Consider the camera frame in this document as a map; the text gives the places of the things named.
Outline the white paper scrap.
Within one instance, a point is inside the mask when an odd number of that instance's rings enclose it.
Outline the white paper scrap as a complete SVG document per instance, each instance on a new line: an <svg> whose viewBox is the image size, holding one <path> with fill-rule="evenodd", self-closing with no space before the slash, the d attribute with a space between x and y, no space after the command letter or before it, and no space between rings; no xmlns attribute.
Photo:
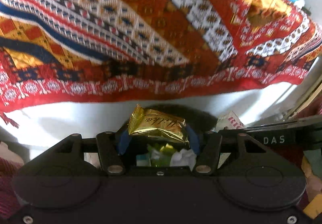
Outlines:
<svg viewBox="0 0 322 224"><path fill-rule="evenodd" d="M233 111L229 111L225 115L218 118L215 130L219 132L223 129L237 130L245 128L245 125L241 122L239 117Z"/></svg>

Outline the red patterned tablecloth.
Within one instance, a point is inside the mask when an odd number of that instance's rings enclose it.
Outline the red patterned tablecloth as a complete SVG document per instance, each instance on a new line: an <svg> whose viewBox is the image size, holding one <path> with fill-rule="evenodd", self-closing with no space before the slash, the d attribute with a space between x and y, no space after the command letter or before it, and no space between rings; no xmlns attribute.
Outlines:
<svg viewBox="0 0 322 224"><path fill-rule="evenodd" d="M289 0L1 0L1 118L300 84L320 52Z"/></svg>

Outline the white tissue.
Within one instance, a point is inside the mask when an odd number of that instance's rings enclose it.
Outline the white tissue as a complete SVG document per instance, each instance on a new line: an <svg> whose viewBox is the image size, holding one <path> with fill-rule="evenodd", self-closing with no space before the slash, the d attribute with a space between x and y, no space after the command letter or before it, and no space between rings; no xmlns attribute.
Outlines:
<svg viewBox="0 0 322 224"><path fill-rule="evenodd" d="M196 154L193 150L181 149L179 152L175 152L170 161L170 167L184 167L188 166L192 171L196 164Z"/></svg>

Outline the green plastic wrapper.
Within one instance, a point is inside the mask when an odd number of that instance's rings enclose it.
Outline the green plastic wrapper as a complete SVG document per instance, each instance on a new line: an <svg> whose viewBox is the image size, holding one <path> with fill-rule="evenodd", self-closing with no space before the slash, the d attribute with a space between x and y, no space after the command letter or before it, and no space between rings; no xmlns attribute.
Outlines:
<svg viewBox="0 0 322 224"><path fill-rule="evenodd" d="M177 152L177 150L169 144L160 145L157 143L154 146L148 144L147 149L149 151L152 167L169 167L173 154Z"/></svg>

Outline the gold candy wrapper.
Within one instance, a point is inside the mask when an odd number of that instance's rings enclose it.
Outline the gold candy wrapper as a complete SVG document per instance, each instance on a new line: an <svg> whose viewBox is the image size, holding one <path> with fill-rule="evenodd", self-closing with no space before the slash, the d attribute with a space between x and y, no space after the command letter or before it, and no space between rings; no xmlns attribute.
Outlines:
<svg viewBox="0 0 322 224"><path fill-rule="evenodd" d="M130 136L146 136L158 141L189 143L183 118L137 105L128 122Z"/></svg>

